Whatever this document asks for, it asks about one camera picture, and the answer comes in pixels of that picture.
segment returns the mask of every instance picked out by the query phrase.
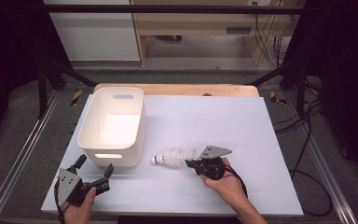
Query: hand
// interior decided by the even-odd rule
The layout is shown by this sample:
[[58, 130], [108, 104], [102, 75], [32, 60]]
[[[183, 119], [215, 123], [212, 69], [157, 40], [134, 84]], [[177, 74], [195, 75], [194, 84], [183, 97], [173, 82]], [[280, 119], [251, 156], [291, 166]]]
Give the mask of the hand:
[[[222, 158], [223, 163], [231, 167], [227, 158]], [[212, 180], [205, 175], [201, 176], [202, 181], [205, 186], [214, 189], [219, 193], [220, 197], [229, 205], [234, 205], [237, 201], [247, 201], [247, 197], [243, 192], [241, 183], [238, 178], [226, 171], [223, 177], [220, 180]]]
[[[231, 167], [227, 158], [222, 158], [223, 163]], [[205, 175], [201, 176], [205, 186], [214, 189], [220, 197], [228, 203], [238, 214], [242, 223], [265, 224], [267, 221], [257, 212], [255, 207], [249, 202], [240, 180], [232, 173], [225, 171], [219, 180], [212, 180]]]
[[97, 189], [92, 187], [87, 192], [86, 198], [80, 207], [65, 202], [61, 206], [61, 210], [66, 211], [63, 213], [65, 224], [89, 224], [90, 223], [90, 209], [94, 204], [94, 199], [97, 194]]

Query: gray floor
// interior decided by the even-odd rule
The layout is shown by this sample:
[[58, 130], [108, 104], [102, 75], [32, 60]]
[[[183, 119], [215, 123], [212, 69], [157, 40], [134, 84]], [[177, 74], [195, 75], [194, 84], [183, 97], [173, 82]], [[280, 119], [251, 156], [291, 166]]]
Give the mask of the gray floor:
[[[227, 83], [238, 84], [255, 80], [267, 73], [273, 66], [263, 64], [253, 67], [241, 45], [241, 38], [218, 38], [184, 36], [182, 42], [173, 37], [157, 36], [150, 41], [147, 65], [144, 67], [123, 66], [117, 69], [98, 69], [83, 67], [79, 73], [98, 82], [139, 82], [139, 83]], [[7, 198], [0, 213], [2, 223], [42, 223], [41, 220], [56, 220], [52, 214], [42, 213], [40, 206], [46, 196], [45, 190], [59, 166], [66, 145], [71, 139], [82, 106], [92, 88], [64, 76], [67, 85], [59, 91], [57, 104], [52, 111], [42, 135], [37, 140], [33, 152], [21, 171], [20, 178]], [[275, 85], [279, 77], [259, 87], [265, 98], [271, 121], [286, 120], [294, 115], [289, 104], [272, 103], [270, 91], [274, 90], [277, 98], [287, 100], [287, 94]], [[77, 105], [70, 105], [77, 90], [82, 96]], [[10, 105], [0, 125], [0, 187], [5, 181], [12, 164], [21, 152], [21, 148], [36, 123], [38, 113], [36, 82], [31, 82], [14, 90], [10, 94]], [[315, 99], [307, 93], [307, 100]], [[341, 157], [339, 143], [331, 131], [323, 114], [316, 114], [311, 119], [312, 136], [315, 138], [324, 158], [330, 166], [352, 212], [358, 221], [358, 164], [356, 161]], [[299, 128], [277, 135], [287, 167], [293, 168], [304, 137]], [[320, 179], [314, 161], [306, 151], [300, 169]], [[297, 175], [295, 186], [304, 209], [314, 213], [325, 211], [328, 201], [321, 188], [306, 177]], [[114, 223], [116, 217], [94, 216], [92, 220]], [[341, 223], [336, 210], [325, 217], [305, 215], [303, 217], [276, 218], [269, 217], [270, 223]]]

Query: white table surface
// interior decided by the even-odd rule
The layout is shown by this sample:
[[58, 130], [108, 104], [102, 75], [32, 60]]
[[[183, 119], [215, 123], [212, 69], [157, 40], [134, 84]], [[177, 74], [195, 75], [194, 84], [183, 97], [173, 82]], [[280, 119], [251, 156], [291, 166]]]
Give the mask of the white table surface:
[[[89, 97], [60, 167], [84, 154], [77, 144]], [[243, 179], [249, 199], [263, 216], [302, 216], [303, 212], [261, 97], [145, 96], [144, 152], [138, 165], [115, 167], [110, 190], [97, 196], [92, 211], [115, 216], [235, 216], [194, 169], [152, 165], [151, 157], [170, 148], [206, 146], [232, 149], [227, 157]], [[103, 177], [104, 167], [87, 159], [77, 174], [84, 182]], [[42, 205], [57, 212], [53, 186]]]

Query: wire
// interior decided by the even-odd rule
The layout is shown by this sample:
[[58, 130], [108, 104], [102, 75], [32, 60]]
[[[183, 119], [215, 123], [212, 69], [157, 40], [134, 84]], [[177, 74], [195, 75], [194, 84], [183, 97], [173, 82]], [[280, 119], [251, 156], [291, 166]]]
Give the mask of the wire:
[[[318, 112], [321, 111], [320, 109], [318, 109], [317, 111], [313, 111], [313, 108], [315, 108], [316, 106], [319, 106], [319, 105], [321, 104], [320, 102], [319, 102], [319, 103], [317, 103], [317, 102], [319, 102], [319, 99], [316, 99], [316, 100], [312, 101], [312, 102], [309, 104], [308, 109], [307, 109], [307, 112], [306, 112], [306, 114], [305, 114], [305, 118], [306, 118], [305, 120], [303, 120], [303, 119], [298, 119], [297, 121], [293, 122], [292, 124], [288, 125], [287, 127], [275, 131], [275, 133], [285, 133], [285, 132], [288, 132], [288, 131], [293, 130], [295, 127], [298, 127], [298, 126], [303, 125], [303, 124], [306, 123], [306, 122], [308, 123], [308, 125], [309, 125], [309, 131], [308, 131], [308, 133], [307, 133], [307, 136], [306, 136], [304, 145], [303, 145], [303, 147], [302, 147], [301, 150], [300, 150], [300, 154], [299, 154], [298, 159], [297, 159], [297, 161], [296, 161], [295, 168], [292, 169], [292, 170], [289, 170], [289, 172], [291, 173], [292, 181], [295, 179], [296, 173], [299, 173], [299, 174], [302, 174], [302, 175], [304, 175], [304, 176], [307, 176], [308, 178], [310, 178], [311, 180], [315, 181], [319, 186], [322, 187], [322, 189], [323, 189], [324, 192], [326, 193], [327, 198], [328, 198], [328, 201], [329, 201], [329, 206], [328, 206], [327, 211], [318, 214], [318, 213], [312, 213], [312, 212], [310, 212], [310, 211], [308, 211], [308, 210], [306, 210], [306, 209], [304, 209], [304, 208], [302, 208], [302, 210], [304, 211], [305, 214], [308, 214], [308, 215], [311, 215], [311, 216], [314, 216], [314, 217], [324, 217], [324, 216], [327, 216], [328, 214], [330, 214], [331, 211], [332, 211], [332, 209], [333, 209], [333, 200], [332, 200], [332, 197], [331, 197], [330, 193], [327, 191], [327, 189], [324, 187], [324, 185], [323, 185], [320, 181], [318, 181], [315, 177], [313, 177], [312, 175], [309, 175], [309, 174], [307, 174], [307, 173], [305, 173], [305, 172], [303, 172], [303, 171], [298, 170], [298, 166], [299, 166], [299, 164], [300, 164], [301, 161], [302, 161], [302, 158], [303, 158], [303, 156], [304, 156], [305, 149], [307, 148], [308, 142], [309, 142], [309, 140], [310, 140], [310, 133], [311, 133], [310, 118], [311, 118], [312, 116], [314, 116], [315, 114], [317, 114]], [[275, 124], [279, 124], [279, 123], [284, 123], [284, 122], [290, 121], [291, 119], [293, 119], [293, 118], [295, 118], [295, 117], [297, 117], [297, 115], [294, 115], [294, 116], [291, 117], [290, 119], [287, 119], [287, 120], [284, 120], [284, 121], [280, 121], [280, 122], [277, 122], [277, 123], [275, 123]]]
[[315, 181], [319, 186], [321, 186], [321, 188], [324, 190], [324, 192], [326, 193], [326, 196], [328, 198], [328, 201], [329, 201], [329, 206], [328, 206], [328, 209], [327, 211], [321, 213], [321, 214], [317, 214], [317, 213], [312, 213], [304, 208], [302, 208], [303, 212], [305, 214], [308, 214], [308, 215], [311, 215], [311, 216], [314, 216], [314, 217], [325, 217], [327, 216], [328, 214], [331, 213], [331, 211], [333, 210], [333, 199], [330, 195], [330, 193], [327, 191], [327, 189], [324, 187], [324, 185], [319, 181], [317, 180], [315, 177], [313, 177], [312, 175], [309, 175], [303, 171], [300, 171], [300, 170], [289, 170], [290, 173], [299, 173], [299, 174], [302, 174], [308, 178], [310, 178], [311, 180]]
[[[263, 48], [260, 46], [257, 34], [260, 36], [260, 41], [263, 44]], [[275, 62], [273, 62], [266, 53], [266, 43], [263, 40], [263, 36], [261, 35], [260, 30], [258, 29], [258, 14], [255, 14], [255, 42], [256, 42], [257, 46], [260, 48], [264, 57], [267, 59], [267, 61], [271, 64], [275, 64]]]
[[267, 26], [267, 24], [269, 24], [269, 20], [272, 18], [273, 15], [274, 15], [274, 14], [269, 15], [269, 17], [268, 17], [266, 23], [265, 23], [264, 26], [263, 26], [263, 30], [261, 31], [261, 33], [263, 33], [263, 36], [264, 36], [264, 37], [267, 37], [266, 34], [264, 34], [264, 30], [266, 29], [266, 26]]
[[63, 212], [62, 212], [63, 214], [66, 212], [66, 209], [68, 209], [70, 205], [71, 205], [71, 204], [68, 203], [68, 205], [65, 207], [65, 209], [63, 209]]
[[269, 57], [269, 59], [270, 60], [272, 60], [272, 61], [274, 61], [273, 59], [272, 59], [272, 56], [271, 56], [271, 47], [269, 46], [269, 44], [268, 44], [268, 47], [267, 47], [267, 54], [268, 54], [268, 57]]
[[63, 213], [66, 211], [66, 207], [65, 211], [63, 212], [60, 208], [60, 206], [58, 205], [58, 186], [60, 185], [60, 178], [58, 178], [56, 184], [54, 185], [54, 199], [55, 199], [55, 203], [57, 206], [57, 211], [58, 211], [58, 220], [60, 221], [61, 224], [65, 224], [65, 219], [63, 216]]
[[247, 191], [247, 189], [246, 189], [245, 183], [243, 183], [242, 178], [237, 174], [237, 172], [235, 172], [234, 169], [232, 169], [231, 166], [229, 166], [229, 165], [227, 165], [227, 164], [225, 164], [225, 166], [226, 166], [226, 167], [225, 167], [225, 170], [226, 170], [226, 171], [228, 171], [228, 172], [234, 174], [234, 175], [240, 180], [243, 193], [245, 193], [246, 197], [248, 197], [248, 191]]
[[[314, 104], [316, 101], [319, 101], [319, 100], [315, 100], [315, 101], [313, 101], [313, 102], [310, 103], [309, 110], [306, 112], [306, 114], [305, 114], [304, 116], [309, 115], [314, 107], [320, 105], [320, 103], [318, 103], [317, 105], [312, 105], [312, 104]], [[277, 123], [275, 123], [275, 124], [284, 123], [284, 122], [289, 121], [290, 119], [285, 120], [285, 121], [280, 121], [280, 122], [277, 122]], [[299, 122], [301, 122], [301, 121], [303, 121], [303, 119], [298, 119], [298, 120], [296, 120], [295, 122], [293, 122], [292, 124], [290, 124], [290, 125], [287, 126], [287, 127], [284, 127], [284, 128], [278, 129], [278, 130], [275, 130], [275, 133], [280, 133], [280, 132], [282, 132], [282, 131], [286, 131], [286, 130], [289, 130], [289, 129], [293, 129], [293, 127], [294, 127], [296, 124], [298, 124]]]
[[273, 50], [274, 50], [274, 56], [277, 60], [276, 64], [277, 66], [280, 65], [280, 60], [284, 59], [284, 56], [282, 57], [281, 54], [285, 54], [285, 52], [281, 52], [281, 46], [282, 46], [282, 40], [286, 37], [286, 35], [289, 33], [289, 31], [292, 30], [294, 27], [295, 21], [297, 20], [297, 17], [295, 15], [290, 15], [291, 22], [286, 27], [286, 29], [283, 31], [283, 33], [277, 38], [277, 36], [274, 36], [274, 43], [273, 43]]

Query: white plastic bin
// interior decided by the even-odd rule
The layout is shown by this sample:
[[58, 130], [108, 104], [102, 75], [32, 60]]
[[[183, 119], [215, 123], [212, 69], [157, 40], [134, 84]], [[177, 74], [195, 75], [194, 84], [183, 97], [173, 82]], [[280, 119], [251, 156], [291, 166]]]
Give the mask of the white plastic bin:
[[94, 93], [77, 143], [99, 166], [134, 166], [145, 138], [144, 92], [110, 87]]

